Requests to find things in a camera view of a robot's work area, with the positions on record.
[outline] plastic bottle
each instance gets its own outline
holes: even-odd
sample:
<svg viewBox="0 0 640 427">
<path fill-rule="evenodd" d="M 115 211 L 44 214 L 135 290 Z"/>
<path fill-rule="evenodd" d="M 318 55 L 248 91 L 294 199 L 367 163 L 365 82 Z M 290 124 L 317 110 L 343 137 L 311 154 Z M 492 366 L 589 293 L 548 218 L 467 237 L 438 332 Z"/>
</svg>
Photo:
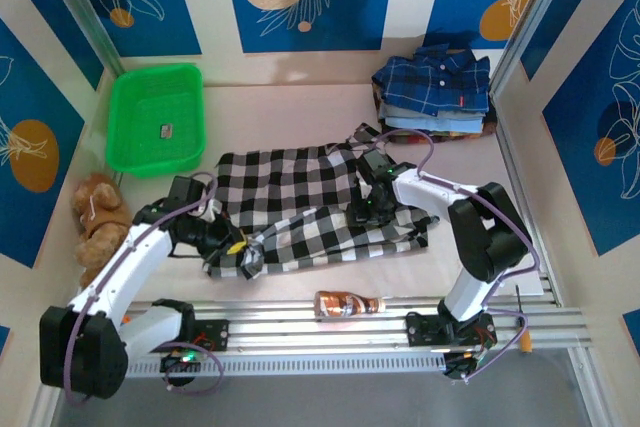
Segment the plastic bottle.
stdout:
<svg viewBox="0 0 640 427">
<path fill-rule="evenodd" d="M 370 299 L 351 292 L 316 292 L 313 310 L 318 317 L 350 317 L 385 311 L 383 299 Z"/>
</svg>

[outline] checkered cloth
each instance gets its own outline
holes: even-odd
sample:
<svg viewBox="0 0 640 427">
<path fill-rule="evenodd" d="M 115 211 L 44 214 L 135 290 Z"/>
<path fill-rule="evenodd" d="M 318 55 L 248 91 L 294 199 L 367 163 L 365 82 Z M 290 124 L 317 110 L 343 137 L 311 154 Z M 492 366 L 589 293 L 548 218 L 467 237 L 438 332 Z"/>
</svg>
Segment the checkered cloth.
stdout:
<svg viewBox="0 0 640 427">
<path fill-rule="evenodd" d="M 437 116 L 439 110 L 489 110 L 488 57 L 471 50 L 448 54 L 447 44 L 420 47 L 413 59 L 391 57 L 372 80 L 389 105 Z"/>
<path fill-rule="evenodd" d="M 349 226 L 346 208 L 357 182 L 356 159 L 379 133 L 362 124 L 341 144 L 224 154 L 219 208 L 248 234 L 242 254 L 206 264 L 212 277 L 247 278 L 404 252 L 427 246 L 433 219 L 400 207 L 382 227 Z"/>
</svg>

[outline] black and white checkered shirt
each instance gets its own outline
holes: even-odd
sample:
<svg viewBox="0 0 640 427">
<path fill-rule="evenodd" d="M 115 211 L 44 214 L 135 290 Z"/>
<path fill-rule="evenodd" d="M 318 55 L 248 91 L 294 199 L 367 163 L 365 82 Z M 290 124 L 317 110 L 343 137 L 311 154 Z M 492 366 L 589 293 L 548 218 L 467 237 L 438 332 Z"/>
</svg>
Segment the black and white checkered shirt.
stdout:
<svg viewBox="0 0 640 427">
<path fill-rule="evenodd" d="M 347 223 L 356 159 L 376 135 L 362 124 L 341 144 L 224 154 L 216 200 L 249 245 L 205 265 L 209 275 L 252 278 L 426 247 L 432 218 L 413 207 L 382 227 Z"/>
</svg>

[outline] stack of folded clothes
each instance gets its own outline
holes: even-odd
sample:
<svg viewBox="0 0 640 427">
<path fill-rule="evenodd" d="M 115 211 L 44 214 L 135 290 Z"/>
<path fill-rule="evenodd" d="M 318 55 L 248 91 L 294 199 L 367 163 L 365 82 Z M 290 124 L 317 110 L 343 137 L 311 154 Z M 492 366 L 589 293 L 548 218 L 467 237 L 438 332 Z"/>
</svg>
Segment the stack of folded clothes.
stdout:
<svg viewBox="0 0 640 427">
<path fill-rule="evenodd" d="M 476 60 L 471 50 L 452 53 L 448 44 L 420 47 L 413 59 L 391 57 L 372 77 L 383 131 L 421 130 L 440 141 L 495 132 L 489 67 L 488 57 Z M 391 140 L 417 139 L 399 134 Z"/>
</svg>

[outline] gray floor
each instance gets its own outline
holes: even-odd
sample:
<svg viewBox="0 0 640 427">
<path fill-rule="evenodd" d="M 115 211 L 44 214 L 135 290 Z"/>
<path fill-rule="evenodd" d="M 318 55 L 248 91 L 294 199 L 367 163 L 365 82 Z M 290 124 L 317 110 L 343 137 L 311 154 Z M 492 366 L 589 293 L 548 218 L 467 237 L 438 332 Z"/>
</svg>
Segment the gray floor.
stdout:
<svg viewBox="0 0 640 427">
<path fill-rule="evenodd" d="M 588 426 L 564 351 L 509 352 L 469 385 L 439 374 L 227 378 L 211 397 L 129 380 L 113 398 L 61 404 L 54 426 Z"/>
</svg>

